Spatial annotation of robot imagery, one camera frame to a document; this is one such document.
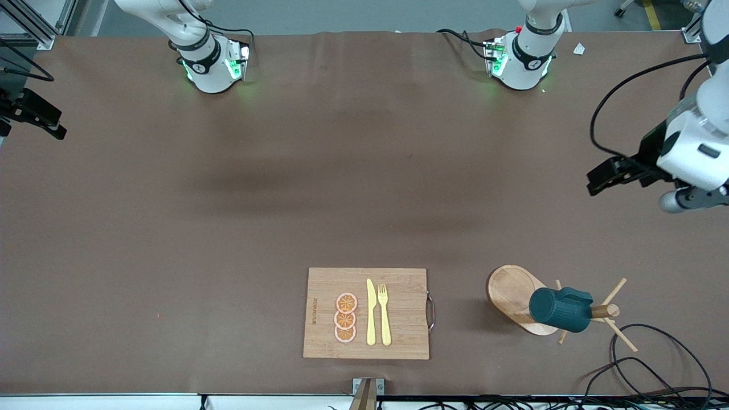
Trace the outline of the bamboo cutting board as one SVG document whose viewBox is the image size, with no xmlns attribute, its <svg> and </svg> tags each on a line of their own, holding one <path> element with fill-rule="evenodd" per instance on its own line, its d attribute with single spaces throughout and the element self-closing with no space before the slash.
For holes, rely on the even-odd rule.
<svg viewBox="0 0 729 410">
<path fill-rule="evenodd" d="M 381 308 L 375 307 L 376 344 L 367 345 L 367 285 L 386 284 L 391 345 L 381 341 Z M 310 268 L 303 335 L 305 358 L 427 360 L 429 293 L 424 268 Z M 335 311 L 354 312 L 354 329 L 335 328 Z"/>
</svg>

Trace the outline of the brown table mat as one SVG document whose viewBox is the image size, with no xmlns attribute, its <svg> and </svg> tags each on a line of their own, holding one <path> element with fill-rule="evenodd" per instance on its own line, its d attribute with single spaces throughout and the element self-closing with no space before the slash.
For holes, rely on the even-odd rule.
<svg viewBox="0 0 729 410">
<path fill-rule="evenodd" d="M 573 54 L 576 44 L 584 55 Z M 539 89 L 490 80 L 439 34 L 260 36 L 250 83 L 206 95 L 162 38 L 56 41 L 29 81 L 57 141 L 0 151 L 0 394 L 578 394 L 605 325 L 534 337 L 486 299 L 494 268 L 603 298 L 688 345 L 729 392 L 729 210 L 668 215 L 668 184 L 591 197 L 593 110 L 698 47 L 565 34 Z M 308 269 L 426 268 L 429 360 L 304 358 Z"/>
</svg>

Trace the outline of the grey metal mount bracket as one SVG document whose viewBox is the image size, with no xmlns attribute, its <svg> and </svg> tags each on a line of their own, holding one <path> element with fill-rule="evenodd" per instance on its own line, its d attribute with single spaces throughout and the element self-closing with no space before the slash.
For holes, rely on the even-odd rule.
<svg viewBox="0 0 729 410">
<path fill-rule="evenodd" d="M 381 410 L 380 395 L 385 394 L 385 379 L 356 378 L 352 381 L 349 410 Z"/>
</svg>

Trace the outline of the yellow plastic knife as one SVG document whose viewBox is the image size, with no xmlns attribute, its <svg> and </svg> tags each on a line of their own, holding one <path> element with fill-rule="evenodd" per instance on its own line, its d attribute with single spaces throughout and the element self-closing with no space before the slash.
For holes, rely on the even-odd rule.
<svg viewBox="0 0 729 410">
<path fill-rule="evenodd" d="M 375 317 L 374 311 L 378 303 L 378 297 L 374 284 L 370 278 L 366 280 L 367 285 L 367 345 L 373 346 L 376 344 L 376 329 L 375 329 Z"/>
</svg>

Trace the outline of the dark green cup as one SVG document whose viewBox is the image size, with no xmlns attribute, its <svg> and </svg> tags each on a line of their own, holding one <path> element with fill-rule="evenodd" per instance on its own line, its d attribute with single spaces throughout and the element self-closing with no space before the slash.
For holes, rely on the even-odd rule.
<svg viewBox="0 0 729 410">
<path fill-rule="evenodd" d="M 571 333 L 581 333 L 593 318 L 591 293 L 565 286 L 560 290 L 539 288 L 529 301 L 534 321 Z"/>
</svg>

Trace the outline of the yellow plastic fork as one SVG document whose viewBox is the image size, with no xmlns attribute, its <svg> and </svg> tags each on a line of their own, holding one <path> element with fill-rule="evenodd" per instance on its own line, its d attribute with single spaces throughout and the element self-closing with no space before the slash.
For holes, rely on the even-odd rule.
<svg viewBox="0 0 729 410">
<path fill-rule="evenodd" d="M 390 298 L 388 297 L 388 291 L 386 288 L 386 284 L 379 284 L 378 285 L 378 303 L 381 308 L 381 341 L 383 345 L 386 347 L 390 346 L 392 343 L 392 335 L 391 335 L 391 329 L 390 329 L 390 317 L 388 316 L 388 301 L 390 301 Z"/>
</svg>

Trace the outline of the aluminium frame profile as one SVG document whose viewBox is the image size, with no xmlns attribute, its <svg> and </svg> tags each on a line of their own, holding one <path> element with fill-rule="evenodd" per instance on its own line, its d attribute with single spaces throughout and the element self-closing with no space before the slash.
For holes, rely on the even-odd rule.
<svg viewBox="0 0 729 410">
<path fill-rule="evenodd" d="M 701 43 L 703 11 L 696 11 L 691 21 L 681 28 L 681 33 L 686 44 Z"/>
<path fill-rule="evenodd" d="M 34 43 L 51 50 L 55 37 L 66 34 L 79 0 L 0 0 L 0 39 Z"/>
</svg>

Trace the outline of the wooden cup rack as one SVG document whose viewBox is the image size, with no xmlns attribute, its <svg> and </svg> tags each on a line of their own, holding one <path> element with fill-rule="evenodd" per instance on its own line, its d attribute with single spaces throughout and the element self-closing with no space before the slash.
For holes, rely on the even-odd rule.
<svg viewBox="0 0 729 410">
<path fill-rule="evenodd" d="M 612 330 L 617 339 L 622 340 L 627 345 L 631 352 L 638 352 L 636 345 L 617 327 L 615 322 L 621 311 L 620 307 L 613 303 L 613 300 L 622 291 L 625 283 L 627 283 L 627 279 L 625 277 L 621 278 L 617 285 L 601 300 L 596 300 L 592 296 L 592 319 L 587 329 L 593 323 L 605 324 Z M 485 283 L 485 291 L 490 303 L 509 320 L 527 333 L 536 335 L 536 337 L 549 337 L 554 333 L 558 333 L 558 344 L 562 345 L 571 332 L 538 323 L 531 317 L 529 301 L 532 293 L 539 288 L 560 290 L 565 286 L 559 280 L 555 281 L 554 286 L 547 286 L 526 268 L 518 265 L 503 265 L 496 268 Z"/>
</svg>

